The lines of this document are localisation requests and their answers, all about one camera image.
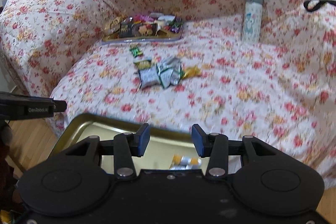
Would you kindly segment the silver yellow snack packet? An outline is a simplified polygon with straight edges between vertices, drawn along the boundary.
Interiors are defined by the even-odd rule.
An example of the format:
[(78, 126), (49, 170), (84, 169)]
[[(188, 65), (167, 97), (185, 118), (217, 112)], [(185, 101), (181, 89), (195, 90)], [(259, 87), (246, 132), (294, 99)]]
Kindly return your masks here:
[(202, 161), (197, 157), (174, 155), (170, 170), (191, 170), (200, 169)]

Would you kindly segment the gold foil candy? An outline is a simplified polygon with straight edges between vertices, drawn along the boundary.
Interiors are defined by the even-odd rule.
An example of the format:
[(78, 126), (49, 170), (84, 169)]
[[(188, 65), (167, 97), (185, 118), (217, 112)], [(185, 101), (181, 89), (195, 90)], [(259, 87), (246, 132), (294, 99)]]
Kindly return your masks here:
[(192, 66), (192, 67), (185, 67), (182, 69), (182, 76), (181, 79), (189, 79), (193, 77), (200, 77), (202, 75), (202, 71), (198, 66)]

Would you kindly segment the green yellow pea snack packet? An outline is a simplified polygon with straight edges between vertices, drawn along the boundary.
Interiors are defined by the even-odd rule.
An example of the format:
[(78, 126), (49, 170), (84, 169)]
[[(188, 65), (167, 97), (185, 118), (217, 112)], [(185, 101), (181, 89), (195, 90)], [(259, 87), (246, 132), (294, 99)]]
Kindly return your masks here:
[(138, 71), (149, 69), (152, 67), (152, 62), (150, 58), (135, 60), (133, 61), (133, 63)]

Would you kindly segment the white green striped snack packet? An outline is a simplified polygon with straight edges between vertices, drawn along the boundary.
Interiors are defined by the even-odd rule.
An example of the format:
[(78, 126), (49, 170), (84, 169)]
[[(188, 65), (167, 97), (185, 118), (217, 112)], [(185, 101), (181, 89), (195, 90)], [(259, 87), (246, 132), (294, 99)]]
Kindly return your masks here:
[(182, 63), (177, 57), (168, 57), (156, 65), (160, 83), (164, 89), (177, 86), (182, 78)]

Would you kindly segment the green foil candy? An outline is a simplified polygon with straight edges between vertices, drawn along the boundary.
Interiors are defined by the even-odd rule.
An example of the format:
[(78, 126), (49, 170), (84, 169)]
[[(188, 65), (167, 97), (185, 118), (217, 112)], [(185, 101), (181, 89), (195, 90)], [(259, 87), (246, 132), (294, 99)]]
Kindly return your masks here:
[(139, 48), (139, 46), (134, 46), (134, 45), (132, 45), (132, 46), (129, 47), (129, 51), (130, 51), (130, 53), (132, 54), (132, 56), (133, 56), (134, 58), (138, 58), (138, 57), (143, 56), (143, 52), (142, 52), (142, 50)]

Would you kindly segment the gold tray full of snacks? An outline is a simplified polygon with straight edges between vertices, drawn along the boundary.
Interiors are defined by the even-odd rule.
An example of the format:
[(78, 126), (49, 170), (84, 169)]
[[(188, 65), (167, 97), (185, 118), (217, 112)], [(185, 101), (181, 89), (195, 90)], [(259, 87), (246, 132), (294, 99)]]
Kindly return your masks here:
[(117, 16), (104, 29), (103, 43), (172, 42), (182, 38), (184, 21), (175, 15)]

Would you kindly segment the empty gold metal tin tray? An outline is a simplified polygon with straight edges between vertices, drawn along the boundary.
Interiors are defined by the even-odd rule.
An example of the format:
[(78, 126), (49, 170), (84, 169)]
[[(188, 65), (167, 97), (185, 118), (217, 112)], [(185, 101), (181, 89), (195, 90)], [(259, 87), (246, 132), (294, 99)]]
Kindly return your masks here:
[(96, 138), (100, 139), (96, 154), (101, 159), (95, 162), (109, 174), (114, 173), (114, 155), (122, 155), (122, 150), (127, 148), (137, 174), (142, 169), (168, 170), (174, 159), (198, 159), (201, 164), (198, 168), (203, 172), (209, 163), (209, 159), (198, 156), (188, 133), (88, 113), (80, 114), (70, 122), (49, 157), (68, 148), (72, 156), (87, 156), (90, 145), (79, 143)]

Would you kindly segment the white grey text snack packet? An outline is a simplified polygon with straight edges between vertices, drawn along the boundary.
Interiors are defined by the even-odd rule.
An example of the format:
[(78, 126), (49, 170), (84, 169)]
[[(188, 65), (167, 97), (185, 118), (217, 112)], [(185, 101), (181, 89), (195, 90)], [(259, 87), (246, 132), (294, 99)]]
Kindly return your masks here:
[(141, 89), (160, 84), (160, 79), (155, 67), (138, 70), (138, 74), (141, 81)]

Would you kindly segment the floral sofa cover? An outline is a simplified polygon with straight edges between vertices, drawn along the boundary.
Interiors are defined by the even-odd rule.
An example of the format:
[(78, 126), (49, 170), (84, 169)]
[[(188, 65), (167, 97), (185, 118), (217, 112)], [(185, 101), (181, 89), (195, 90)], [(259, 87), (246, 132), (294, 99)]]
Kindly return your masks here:
[[(48, 120), (61, 135), (81, 113), (230, 139), (253, 135), (314, 168), (335, 186), (335, 7), (308, 13), (306, 0), (263, 0), (258, 43), (243, 42), (245, 0), (9, 0), (1, 52), (32, 96), (65, 100)], [(180, 16), (177, 42), (140, 49), (181, 59), (202, 75), (141, 90), (129, 43), (102, 44), (117, 16)]]

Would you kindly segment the black cracker packet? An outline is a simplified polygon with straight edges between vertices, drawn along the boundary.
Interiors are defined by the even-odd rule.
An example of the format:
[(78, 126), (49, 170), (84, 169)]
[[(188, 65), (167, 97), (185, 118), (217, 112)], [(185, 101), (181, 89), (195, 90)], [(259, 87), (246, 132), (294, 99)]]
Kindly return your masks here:
[(120, 38), (155, 36), (158, 30), (156, 23), (128, 23), (122, 24), (119, 31)]

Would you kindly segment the gold mooncake packet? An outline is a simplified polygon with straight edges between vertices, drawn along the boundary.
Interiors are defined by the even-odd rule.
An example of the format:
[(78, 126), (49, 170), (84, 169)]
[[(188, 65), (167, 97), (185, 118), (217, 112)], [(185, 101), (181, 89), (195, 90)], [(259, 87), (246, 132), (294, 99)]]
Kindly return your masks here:
[(117, 16), (105, 24), (104, 35), (108, 36), (117, 32), (120, 28), (120, 24), (123, 20), (122, 16)]

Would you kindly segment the cat print thermos bottle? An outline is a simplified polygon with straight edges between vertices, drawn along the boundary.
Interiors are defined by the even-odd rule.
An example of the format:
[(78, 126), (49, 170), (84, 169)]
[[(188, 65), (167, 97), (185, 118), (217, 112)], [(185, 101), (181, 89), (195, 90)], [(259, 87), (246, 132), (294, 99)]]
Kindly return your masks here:
[(263, 0), (245, 0), (243, 42), (258, 43), (260, 38)]

